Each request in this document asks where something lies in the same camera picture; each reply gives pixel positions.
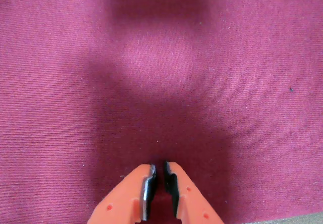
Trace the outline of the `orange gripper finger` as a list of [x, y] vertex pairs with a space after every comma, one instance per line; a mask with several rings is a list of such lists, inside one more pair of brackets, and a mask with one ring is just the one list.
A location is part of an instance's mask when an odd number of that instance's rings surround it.
[[223, 223], [179, 164], [164, 163], [164, 182], [166, 191], [172, 196], [174, 216], [181, 223]]
[[147, 221], [156, 188], [155, 165], [141, 164], [103, 198], [87, 222], [133, 224]]

